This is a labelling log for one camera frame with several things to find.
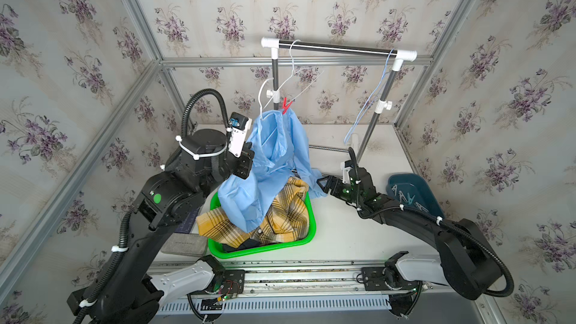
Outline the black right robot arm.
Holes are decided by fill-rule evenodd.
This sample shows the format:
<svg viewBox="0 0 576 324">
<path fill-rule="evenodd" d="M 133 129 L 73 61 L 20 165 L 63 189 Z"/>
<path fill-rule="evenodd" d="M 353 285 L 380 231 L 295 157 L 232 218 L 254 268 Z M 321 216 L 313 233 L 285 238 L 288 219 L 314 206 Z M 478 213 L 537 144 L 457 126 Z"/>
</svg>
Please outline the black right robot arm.
<svg viewBox="0 0 576 324">
<path fill-rule="evenodd" d="M 408 318 L 425 284 L 450 287 L 470 301 L 482 295 L 505 298 L 514 293 L 512 273 L 474 222 L 447 219 L 440 210 L 419 208 L 390 190 L 380 193 L 371 174 L 359 165 L 355 151 L 350 148 L 348 154 L 341 177 L 327 175 L 316 181 L 322 191 L 353 207 L 362 220 L 394 227 L 436 251 L 413 256 L 401 250 L 381 267 L 361 269 L 356 280 L 365 290 L 392 292 L 393 315 Z"/>
</svg>

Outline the light blue wire hanger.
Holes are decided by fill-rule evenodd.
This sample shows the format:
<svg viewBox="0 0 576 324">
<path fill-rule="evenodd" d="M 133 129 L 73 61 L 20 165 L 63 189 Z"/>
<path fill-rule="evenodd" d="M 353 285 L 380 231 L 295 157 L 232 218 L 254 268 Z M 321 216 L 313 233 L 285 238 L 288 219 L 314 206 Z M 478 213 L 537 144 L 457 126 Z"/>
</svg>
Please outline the light blue wire hanger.
<svg viewBox="0 0 576 324">
<path fill-rule="evenodd" d="M 391 55 L 388 54 L 385 60 L 384 68 L 382 69 L 381 77 L 379 78 L 379 82 L 375 89 L 367 96 L 366 101 L 363 103 L 360 111 L 358 112 L 357 116 L 355 117 L 355 121 L 346 133 L 346 136 L 343 138 L 343 144 L 349 144 L 351 140 L 351 136 L 354 134 L 356 127 L 359 125 L 360 121 L 369 111 L 369 109 L 373 106 L 375 100 L 377 99 L 377 95 L 380 93 L 381 89 L 384 86 L 384 79 L 386 78 L 388 72 L 388 65 Z"/>
</svg>

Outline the teal clothespin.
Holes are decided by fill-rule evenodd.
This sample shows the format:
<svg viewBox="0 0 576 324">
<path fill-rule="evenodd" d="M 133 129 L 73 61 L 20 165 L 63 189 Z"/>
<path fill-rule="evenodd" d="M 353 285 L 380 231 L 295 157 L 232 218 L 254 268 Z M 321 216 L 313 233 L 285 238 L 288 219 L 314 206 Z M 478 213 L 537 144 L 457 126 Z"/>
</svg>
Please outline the teal clothespin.
<svg viewBox="0 0 576 324">
<path fill-rule="evenodd" d="M 416 197 L 415 196 L 410 196 L 410 193 L 406 194 L 406 202 L 411 206 L 413 204 L 413 201 Z"/>
</svg>

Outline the light blue shirt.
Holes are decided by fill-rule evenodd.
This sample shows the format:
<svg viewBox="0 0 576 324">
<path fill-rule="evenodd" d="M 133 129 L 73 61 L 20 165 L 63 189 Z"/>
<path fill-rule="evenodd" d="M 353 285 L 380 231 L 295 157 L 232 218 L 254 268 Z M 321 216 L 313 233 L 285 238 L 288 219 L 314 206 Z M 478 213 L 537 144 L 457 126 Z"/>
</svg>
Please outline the light blue shirt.
<svg viewBox="0 0 576 324">
<path fill-rule="evenodd" d="M 308 185 L 311 199 L 324 197 L 311 167 L 308 136 L 297 115 L 271 110 L 257 118 L 248 138 L 254 151 L 249 177 L 229 177 L 218 189 L 220 206 L 229 220 L 249 233 L 264 220 L 272 201 L 294 173 Z"/>
</svg>

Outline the grey clothespin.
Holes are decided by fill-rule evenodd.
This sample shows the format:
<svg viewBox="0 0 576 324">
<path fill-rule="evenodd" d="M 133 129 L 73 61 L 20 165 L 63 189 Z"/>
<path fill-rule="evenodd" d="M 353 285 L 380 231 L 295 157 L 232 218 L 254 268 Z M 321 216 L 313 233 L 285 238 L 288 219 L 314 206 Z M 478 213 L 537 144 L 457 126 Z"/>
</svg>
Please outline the grey clothespin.
<svg viewBox="0 0 576 324">
<path fill-rule="evenodd" d="M 406 202 L 407 202 L 407 199 L 406 199 L 406 197 L 405 197 L 405 195 L 404 195 L 404 193 L 403 193 L 402 190 L 399 192 L 398 201 L 399 201 L 400 203 L 406 203 Z"/>
<path fill-rule="evenodd" d="M 429 213 L 428 209 L 419 202 L 415 202 L 415 207 L 421 212 Z"/>
</svg>

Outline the yellow plaid shirt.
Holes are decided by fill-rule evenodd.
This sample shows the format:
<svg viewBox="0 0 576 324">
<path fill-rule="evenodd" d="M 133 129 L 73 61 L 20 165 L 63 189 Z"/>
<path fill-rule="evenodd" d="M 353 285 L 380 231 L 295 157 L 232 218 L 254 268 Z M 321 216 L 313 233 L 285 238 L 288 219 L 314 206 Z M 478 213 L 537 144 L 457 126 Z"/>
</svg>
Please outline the yellow plaid shirt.
<svg viewBox="0 0 576 324">
<path fill-rule="evenodd" d="M 230 221 L 222 208 L 215 208 L 196 218 L 199 235 L 234 248 L 247 239 L 265 245 L 301 240 L 307 236 L 309 227 L 306 194 L 308 185 L 299 178 L 291 177 L 256 229 L 243 232 Z"/>
</svg>

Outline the dark multicolour plaid shirt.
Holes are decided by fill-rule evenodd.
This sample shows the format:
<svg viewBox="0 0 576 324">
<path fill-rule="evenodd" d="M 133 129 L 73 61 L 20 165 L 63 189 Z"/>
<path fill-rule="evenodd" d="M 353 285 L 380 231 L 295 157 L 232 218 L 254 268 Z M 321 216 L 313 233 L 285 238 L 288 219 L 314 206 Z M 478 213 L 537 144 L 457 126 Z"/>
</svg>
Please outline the dark multicolour plaid shirt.
<svg viewBox="0 0 576 324">
<path fill-rule="evenodd" d="M 238 247 L 232 247 L 228 244 L 222 244 L 222 251 L 225 253 L 232 253 L 237 251 L 246 251 L 254 248 L 260 248 L 263 246 L 266 246 L 266 244 L 263 244 L 262 242 L 254 240 L 252 238 L 249 238 L 243 243 L 241 243 L 240 246 Z"/>
</svg>

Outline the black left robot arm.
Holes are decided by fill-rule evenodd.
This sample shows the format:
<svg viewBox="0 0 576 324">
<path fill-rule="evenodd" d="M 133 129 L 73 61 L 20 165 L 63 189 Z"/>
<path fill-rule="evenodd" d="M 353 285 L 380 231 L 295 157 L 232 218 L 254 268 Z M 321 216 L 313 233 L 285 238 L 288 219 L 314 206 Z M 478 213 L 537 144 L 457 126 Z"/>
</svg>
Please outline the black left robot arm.
<svg viewBox="0 0 576 324">
<path fill-rule="evenodd" d="M 200 129 L 189 133 L 191 110 L 199 99 L 214 96 L 225 130 Z M 221 93 L 204 88 L 187 102 L 177 137 L 177 150 L 161 173 L 150 177 L 121 220 L 118 244 L 100 274 L 87 287 L 67 299 L 75 323 L 149 323 L 166 302 L 187 293 L 177 281 L 192 280 L 192 291 L 204 291 L 224 269 L 213 256 L 204 256 L 190 269 L 174 272 L 169 280 L 148 274 L 160 249 L 189 214 L 201 209 L 210 193 L 228 178 L 249 177 L 254 152 L 241 140 L 230 147 L 233 130 L 245 129 L 248 118 L 227 113 Z"/>
</svg>

